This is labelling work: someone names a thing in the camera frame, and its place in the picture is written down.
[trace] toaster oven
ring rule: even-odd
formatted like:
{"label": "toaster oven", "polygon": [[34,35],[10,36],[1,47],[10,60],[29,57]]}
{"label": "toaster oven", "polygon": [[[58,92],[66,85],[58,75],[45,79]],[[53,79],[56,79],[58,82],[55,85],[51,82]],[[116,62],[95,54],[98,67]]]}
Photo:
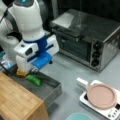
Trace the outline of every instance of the toaster oven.
{"label": "toaster oven", "polygon": [[51,22],[60,52],[101,71],[119,52],[120,23],[70,9]]}

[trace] oven window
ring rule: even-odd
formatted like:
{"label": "oven window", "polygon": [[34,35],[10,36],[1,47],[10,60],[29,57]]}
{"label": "oven window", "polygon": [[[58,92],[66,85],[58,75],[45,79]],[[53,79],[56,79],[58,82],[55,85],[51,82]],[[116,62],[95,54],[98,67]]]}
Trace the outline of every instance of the oven window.
{"label": "oven window", "polygon": [[62,50],[90,62],[91,43],[82,40],[79,42],[73,40],[61,40],[61,43],[59,42],[59,44]]}

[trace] wooden cutting board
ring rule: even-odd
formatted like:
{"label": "wooden cutting board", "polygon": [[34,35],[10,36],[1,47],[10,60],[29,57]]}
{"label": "wooden cutting board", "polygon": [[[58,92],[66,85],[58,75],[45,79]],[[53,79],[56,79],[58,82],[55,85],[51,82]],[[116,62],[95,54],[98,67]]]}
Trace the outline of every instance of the wooden cutting board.
{"label": "wooden cutting board", "polygon": [[0,114],[4,120],[49,120],[44,101],[2,72]]}

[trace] metal tray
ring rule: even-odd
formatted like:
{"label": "metal tray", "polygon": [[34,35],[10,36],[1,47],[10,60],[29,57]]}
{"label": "metal tray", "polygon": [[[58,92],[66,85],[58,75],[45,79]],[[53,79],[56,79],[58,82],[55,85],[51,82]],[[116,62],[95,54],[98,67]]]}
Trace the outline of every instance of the metal tray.
{"label": "metal tray", "polygon": [[[10,69],[12,73],[16,72],[16,66]],[[46,107],[48,108],[56,98],[62,94],[61,83],[44,75],[39,72],[37,76],[42,81],[40,87],[35,86],[33,83],[27,81],[25,78],[15,77],[9,75],[17,83],[25,87],[27,90],[38,96],[40,99],[45,101]]]}

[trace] frying pan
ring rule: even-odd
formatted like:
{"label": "frying pan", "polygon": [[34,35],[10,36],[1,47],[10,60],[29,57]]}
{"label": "frying pan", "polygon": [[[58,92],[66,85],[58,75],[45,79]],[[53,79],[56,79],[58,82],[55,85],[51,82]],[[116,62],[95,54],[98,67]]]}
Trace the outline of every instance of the frying pan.
{"label": "frying pan", "polygon": [[98,109],[109,109],[117,103],[114,89],[102,83],[88,85],[88,82],[78,78],[78,84],[86,89],[88,101]]}

